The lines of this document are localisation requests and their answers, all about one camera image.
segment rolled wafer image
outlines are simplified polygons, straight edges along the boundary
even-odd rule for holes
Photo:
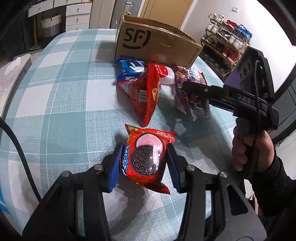
[[[157,91],[158,91],[157,88],[154,88],[154,89],[152,90],[152,94],[153,94],[153,99],[154,99],[154,100],[156,100]]]

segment human hand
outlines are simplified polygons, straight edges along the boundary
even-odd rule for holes
[[[244,145],[239,138],[239,130],[237,127],[233,130],[234,138],[232,141],[232,164],[238,171],[243,169],[243,165],[247,163],[246,145]],[[253,145],[255,135],[250,134],[244,138],[245,144]],[[255,147],[259,150],[259,160],[257,172],[266,171],[272,164],[274,159],[274,145],[266,131],[258,135]]]

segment blue snack package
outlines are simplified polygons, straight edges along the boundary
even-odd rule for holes
[[[144,62],[142,61],[133,59],[116,59],[115,63],[121,66],[121,73],[117,76],[117,81],[137,79],[145,71]]]

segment door frame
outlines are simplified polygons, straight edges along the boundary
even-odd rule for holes
[[[145,15],[146,8],[147,8],[147,6],[148,6],[149,1],[155,1],[155,0],[145,0],[144,5],[143,5],[143,8],[142,8],[142,11],[141,11],[141,14],[140,14],[140,17],[141,17],[141,18],[143,18],[144,15]],[[183,16],[183,18],[182,18],[182,21],[180,22],[180,24],[179,24],[179,26],[178,26],[178,29],[181,28],[181,26],[182,26],[182,24],[183,24],[183,22],[184,22],[184,20],[185,20],[185,18],[186,18],[186,16],[187,16],[187,14],[188,14],[189,9],[191,8],[191,5],[192,5],[193,2],[194,2],[194,0],[191,0],[191,1],[190,1],[189,5],[188,5],[188,8],[187,8],[187,10],[186,10],[186,12],[185,12],[185,14],[184,14],[184,16]]]

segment sf logo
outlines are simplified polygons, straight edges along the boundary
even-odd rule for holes
[[[128,38],[124,38],[124,41],[126,41],[126,42],[133,41],[133,43],[136,43],[137,40],[139,39],[138,42],[142,42],[142,44],[140,44],[138,46],[130,46],[130,45],[123,43],[122,47],[127,48],[127,49],[141,49],[148,44],[150,37],[151,37],[151,31],[147,30],[147,33],[146,33],[143,30],[136,30],[136,32],[135,32],[134,29],[127,28],[126,35],[128,36]]]

